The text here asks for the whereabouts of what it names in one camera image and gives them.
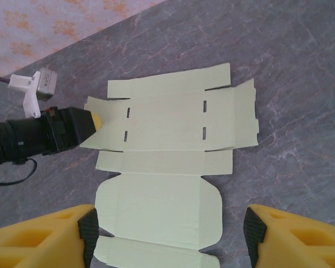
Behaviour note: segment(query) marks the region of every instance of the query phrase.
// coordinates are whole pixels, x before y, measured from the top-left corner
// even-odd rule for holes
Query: white plastic bracket
[[[36,95],[39,87],[40,76],[41,73],[37,71],[32,77],[20,76],[16,74],[12,74],[10,77],[8,88],[25,93],[25,97],[23,99],[23,110],[25,111],[26,118],[41,117],[39,102]]]

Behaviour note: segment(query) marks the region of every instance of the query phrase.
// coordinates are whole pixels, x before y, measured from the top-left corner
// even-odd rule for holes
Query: table surface
[[[168,0],[58,51],[17,74],[59,73],[41,108],[82,108],[104,98],[107,80],[231,63],[232,85],[255,79],[259,146],[234,150],[232,175],[211,176],[223,198],[223,236],[204,252],[222,267],[250,267],[246,207],[264,204],[335,224],[335,1]],[[23,96],[0,84],[0,120],[23,117]],[[94,204],[113,174],[95,170],[98,151],[37,156],[27,182],[0,188],[0,227]],[[23,167],[0,166],[15,179]],[[93,260],[92,268],[105,267]]]

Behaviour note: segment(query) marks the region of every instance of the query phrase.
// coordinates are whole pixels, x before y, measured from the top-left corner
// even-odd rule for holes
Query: black rubber pad
[[[96,209],[92,209],[78,220],[78,230],[80,238],[84,241],[84,266],[85,268],[89,268],[99,236],[98,215]]]
[[[248,248],[248,254],[251,258],[252,267],[255,268],[258,262],[258,244],[263,243],[267,232],[267,225],[251,209],[247,208],[245,221],[243,223],[243,232]]]

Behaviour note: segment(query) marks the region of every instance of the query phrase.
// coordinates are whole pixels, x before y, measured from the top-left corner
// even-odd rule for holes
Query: pink patterned wall
[[[163,0],[0,0],[0,75]]]

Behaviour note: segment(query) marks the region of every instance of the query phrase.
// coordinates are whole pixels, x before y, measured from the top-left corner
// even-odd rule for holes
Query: unfolded cardboard box
[[[232,150],[257,145],[253,80],[235,88],[229,64],[108,82],[88,98],[103,127],[81,146],[96,168],[122,173],[99,186],[95,256],[115,267],[215,268],[199,250],[222,235],[222,200],[202,175],[232,173]]]

